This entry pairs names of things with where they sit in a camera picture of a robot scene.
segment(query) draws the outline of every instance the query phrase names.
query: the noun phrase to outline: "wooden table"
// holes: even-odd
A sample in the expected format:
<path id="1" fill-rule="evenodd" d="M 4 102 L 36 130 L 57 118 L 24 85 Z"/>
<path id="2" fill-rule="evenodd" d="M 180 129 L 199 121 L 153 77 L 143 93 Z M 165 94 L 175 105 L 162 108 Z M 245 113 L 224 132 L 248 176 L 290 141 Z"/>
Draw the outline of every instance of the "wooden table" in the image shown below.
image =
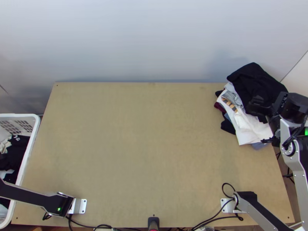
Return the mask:
<path id="1" fill-rule="evenodd" d="M 239 146 L 213 107 L 224 84 L 56 83 L 23 186 L 88 200 L 73 219 L 87 225 L 192 227 L 220 209 L 221 185 L 254 191 L 283 222 L 294 222 L 271 146 Z M 17 203 L 12 223 L 67 226 Z M 212 226 L 256 224 L 224 219 Z"/>

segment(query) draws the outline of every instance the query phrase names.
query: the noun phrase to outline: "clothing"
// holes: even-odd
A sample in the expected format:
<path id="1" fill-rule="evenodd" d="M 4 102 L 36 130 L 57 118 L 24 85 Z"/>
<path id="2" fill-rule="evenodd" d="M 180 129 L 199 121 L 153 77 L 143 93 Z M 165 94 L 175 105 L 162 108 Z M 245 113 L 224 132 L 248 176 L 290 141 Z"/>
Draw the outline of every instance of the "clothing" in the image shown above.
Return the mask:
<path id="1" fill-rule="evenodd" d="M 251 144 L 251 146 L 252 146 L 255 150 L 259 150 L 259 149 L 261 149 L 261 148 L 266 147 L 268 144 L 269 144 L 269 143 L 264 144 L 264 143 L 259 142 L 259 143 Z"/>
<path id="2" fill-rule="evenodd" d="M 228 133 L 235 135 L 236 133 L 235 133 L 233 124 L 224 116 L 224 114 L 223 114 L 223 117 L 224 117 L 224 121 L 221 122 L 220 128 Z"/>
<path id="3" fill-rule="evenodd" d="M 11 174 L 13 172 L 14 172 L 14 170 L 12 170 L 12 169 L 9 169 L 8 171 L 0 171 L 0 178 L 4 179 L 6 174 Z"/>
<path id="4" fill-rule="evenodd" d="M 250 63 L 233 72 L 227 77 L 243 102 L 246 114 L 259 116 L 266 121 L 265 116 L 260 116 L 247 107 L 253 97 L 263 99 L 263 106 L 274 103 L 280 92 L 288 92 L 286 87 L 266 73 L 258 64 Z"/>
<path id="5" fill-rule="evenodd" d="M 3 153 L 7 153 L 7 148 L 11 146 L 11 143 L 8 141 L 8 139 L 2 141 L 0 143 L 0 153 L 3 154 Z"/>
<path id="6" fill-rule="evenodd" d="M 223 112 L 223 113 L 227 113 L 226 110 L 224 109 L 223 106 L 221 106 L 220 103 L 214 103 L 214 107 L 217 108 L 219 111 Z"/>
<path id="7" fill-rule="evenodd" d="M 226 104 L 221 97 L 226 92 L 227 90 L 222 92 L 217 98 L 217 102 L 227 111 L 236 131 L 239 145 L 258 143 L 262 139 L 268 139 L 272 136 L 272 131 L 268 124 L 260 123 L 256 117 L 245 114 L 239 107 L 236 108 L 234 105 L 230 107 L 229 102 Z"/>
<path id="8" fill-rule="evenodd" d="M 224 114 L 224 117 L 225 117 L 228 121 L 230 121 L 230 122 L 231 122 L 231 119 L 230 119 L 230 117 L 229 117 L 228 113 L 225 113 L 225 114 Z"/>
<path id="9" fill-rule="evenodd" d="M 0 204 L 0 220 L 4 220 L 7 217 L 7 208 Z"/>
<path id="10" fill-rule="evenodd" d="M 240 99 L 237 93 L 233 93 L 227 90 L 227 92 L 224 93 L 222 97 L 228 99 L 230 102 L 232 102 L 232 104 L 234 104 L 237 107 L 243 107 L 242 100 Z"/>
<path id="11" fill-rule="evenodd" d="M 13 135 L 1 146 L 5 147 L 5 152 L 1 152 L 0 154 L 0 177 L 4 181 L 11 184 L 16 183 L 19 168 L 27 149 L 29 139 L 29 136 Z M 0 220 L 7 216 L 9 205 L 9 199 L 0 198 Z"/>
<path id="12" fill-rule="evenodd" d="M 215 92 L 216 97 L 220 96 L 220 94 L 223 92 L 223 90 L 219 90 L 217 92 Z"/>
<path id="13" fill-rule="evenodd" d="M 221 96 L 221 99 L 222 99 L 222 101 L 223 101 L 228 107 L 230 107 L 235 113 L 238 112 L 236 106 L 235 106 L 231 101 L 229 101 L 228 99 L 224 98 L 223 96 Z"/>

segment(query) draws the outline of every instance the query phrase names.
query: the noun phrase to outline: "white wall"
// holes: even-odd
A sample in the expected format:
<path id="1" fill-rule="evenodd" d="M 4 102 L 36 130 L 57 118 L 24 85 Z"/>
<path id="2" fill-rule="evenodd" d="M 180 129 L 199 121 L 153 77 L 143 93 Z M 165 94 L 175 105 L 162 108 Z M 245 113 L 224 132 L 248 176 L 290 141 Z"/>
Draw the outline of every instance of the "white wall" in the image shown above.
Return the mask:
<path id="1" fill-rule="evenodd" d="M 0 87 L 0 113 L 27 113 L 27 110 Z"/>
<path id="2" fill-rule="evenodd" d="M 308 97 L 308 52 L 281 83 L 286 86 L 289 92 L 296 92 Z"/>
<path id="3" fill-rule="evenodd" d="M 1 0 L 0 84 L 42 113 L 54 81 L 281 80 L 308 48 L 306 0 Z"/>

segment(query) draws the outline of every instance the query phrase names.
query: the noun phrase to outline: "white plastic basket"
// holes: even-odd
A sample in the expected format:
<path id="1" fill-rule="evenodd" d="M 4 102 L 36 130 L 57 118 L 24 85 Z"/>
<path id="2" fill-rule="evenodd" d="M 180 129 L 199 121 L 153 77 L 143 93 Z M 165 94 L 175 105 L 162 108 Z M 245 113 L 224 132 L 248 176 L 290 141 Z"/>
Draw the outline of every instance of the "white plastic basket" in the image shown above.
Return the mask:
<path id="1" fill-rule="evenodd" d="M 31 132 L 29 143 L 18 172 L 16 185 L 21 185 L 22 183 L 39 125 L 40 118 L 35 114 L 0 114 L 0 142 L 11 135 L 17 135 L 21 132 Z M 11 222 L 15 204 L 16 201 L 11 200 L 6 218 L 0 221 L 0 229 L 3 229 Z"/>

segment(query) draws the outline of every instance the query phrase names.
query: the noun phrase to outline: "folded clothes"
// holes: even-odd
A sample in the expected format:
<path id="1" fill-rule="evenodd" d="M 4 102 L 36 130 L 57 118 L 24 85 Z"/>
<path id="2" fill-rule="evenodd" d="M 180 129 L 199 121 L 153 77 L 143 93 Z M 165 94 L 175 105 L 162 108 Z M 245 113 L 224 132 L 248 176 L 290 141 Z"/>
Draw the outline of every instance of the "folded clothes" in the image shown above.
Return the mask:
<path id="1" fill-rule="evenodd" d="M 256 116 L 247 107 L 253 97 L 263 100 L 263 106 L 274 103 L 280 92 L 288 92 L 286 87 L 266 73 L 258 64 L 250 63 L 227 77 L 243 102 L 246 114 Z M 267 123 L 265 116 L 259 116 L 260 122 Z"/>
<path id="2" fill-rule="evenodd" d="M 268 124 L 260 123 L 256 117 L 247 115 L 240 107 L 222 97 L 227 91 L 224 90 L 216 102 L 224 107 L 230 117 L 239 145 L 258 143 L 271 137 L 273 134 Z"/>

